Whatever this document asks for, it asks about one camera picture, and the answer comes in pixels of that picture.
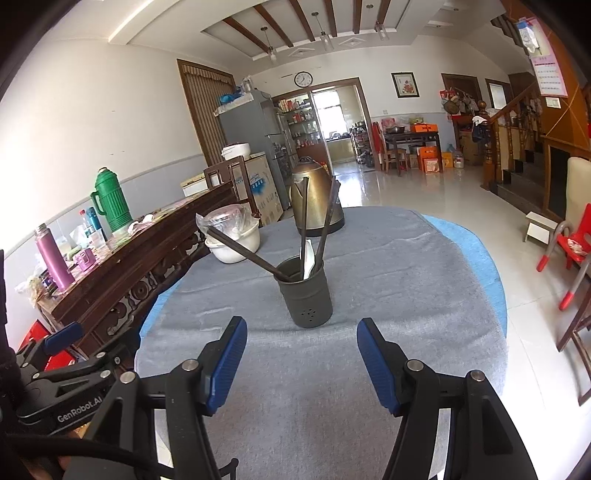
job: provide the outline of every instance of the metal screw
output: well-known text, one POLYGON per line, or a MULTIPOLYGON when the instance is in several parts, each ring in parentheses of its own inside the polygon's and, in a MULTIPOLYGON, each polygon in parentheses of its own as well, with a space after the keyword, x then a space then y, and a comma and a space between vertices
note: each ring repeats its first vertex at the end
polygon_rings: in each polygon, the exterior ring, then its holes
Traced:
POLYGON ((420 372, 424 365, 423 362, 420 360, 409 360, 407 363, 407 367, 412 370, 413 372, 420 372))
POLYGON ((133 372, 124 372, 119 377, 119 380, 121 380, 121 383, 131 383, 133 382, 134 378, 135 374, 133 372))
POLYGON ((183 370, 185 370, 187 372, 195 370, 198 366, 199 366, 199 362, 197 362, 194 358, 190 358, 189 360, 185 360, 183 362, 183 364, 181 365, 181 367, 183 367, 183 370))
POLYGON ((477 382, 482 382, 486 378, 484 372, 481 372, 480 370, 472 370, 470 372, 470 376, 473 380, 476 380, 477 382))

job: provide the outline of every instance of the cream chair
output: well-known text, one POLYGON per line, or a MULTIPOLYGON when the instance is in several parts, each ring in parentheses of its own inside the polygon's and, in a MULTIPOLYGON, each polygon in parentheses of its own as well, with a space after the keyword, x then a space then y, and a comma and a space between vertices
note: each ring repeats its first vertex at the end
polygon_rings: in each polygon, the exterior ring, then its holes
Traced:
POLYGON ((578 225, 588 203, 591 203, 591 161, 570 157, 566 180, 566 220, 571 225, 578 225))

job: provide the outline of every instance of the plastic jug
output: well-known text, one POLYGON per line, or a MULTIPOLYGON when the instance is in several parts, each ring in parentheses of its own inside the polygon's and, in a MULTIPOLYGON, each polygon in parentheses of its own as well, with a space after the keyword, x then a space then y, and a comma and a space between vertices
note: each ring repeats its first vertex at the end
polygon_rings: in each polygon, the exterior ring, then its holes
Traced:
POLYGON ((116 232, 127 227, 133 219, 117 175, 108 168, 102 167, 96 178, 95 189, 96 191, 90 194, 90 198, 98 214, 106 217, 111 231, 116 232))

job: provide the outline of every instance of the wooden sideboard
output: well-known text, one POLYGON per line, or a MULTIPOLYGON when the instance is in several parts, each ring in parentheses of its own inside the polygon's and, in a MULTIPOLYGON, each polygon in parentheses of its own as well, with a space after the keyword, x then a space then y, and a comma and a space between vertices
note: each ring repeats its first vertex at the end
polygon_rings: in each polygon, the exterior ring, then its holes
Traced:
POLYGON ((78 322, 84 337, 76 342, 85 355, 101 349, 123 325, 140 326, 160 293, 207 255, 195 214, 236 203, 232 184, 224 183, 168 209, 150 227, 113 249, 65 293, 42 297, 38 308, 56 329, 78 322))

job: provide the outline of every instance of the gray wall trim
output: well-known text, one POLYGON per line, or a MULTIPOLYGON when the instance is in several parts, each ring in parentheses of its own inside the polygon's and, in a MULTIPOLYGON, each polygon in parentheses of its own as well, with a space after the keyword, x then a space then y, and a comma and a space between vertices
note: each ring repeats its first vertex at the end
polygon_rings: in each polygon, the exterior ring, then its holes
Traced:
MULTIPOLYGON (((131 180, 135 180, 138 177, 141 177, 142 175, 146 175, 150 172, 153 172, 154 170, 159 170, 161 168, 166 168, 169 167, 171 165, 175 165, 177 163, 181 163, 187 160, 190 160, 192 158, 199 158, 199 157, 204 157, 203 153, 198 153, 195 155, 190 155, 188 157, 184 157, 184 158, 178 158, 177 160, 173 160, 171 162, 159 165, 158 167, 154 167, 154 168, 149 168, 148 170, 144 170, 136 175, 133 175, 131 177, 127 177, 125 180, 121 180, 121 185, 123 185, 124 183, 131 181, 131 180)), ((61 212, 55 214, 53 217, 51 217, 50 219, 46 220, 45 223, 47 225, 49 225, 50 223, 55 222, 59 217, 65 215, 67 212, 78 208, 80 205, 82 205, 84 202, 88 202, 90 200, 90 196, 88 197, 84 197, 82 200, 70 205, 68 208, 63 209, 61 212)), ((27 236, 23 237, 16 245, 14 245, 10 250, 7 250, 4 252, 4 260, 6 260, 8 257, 10 257, 10 255, 12 255, 16 250, 18 250, 27 240, 29 240, 30 238, 32 238, 35 235, 35 231, 31 231, 27 236)))

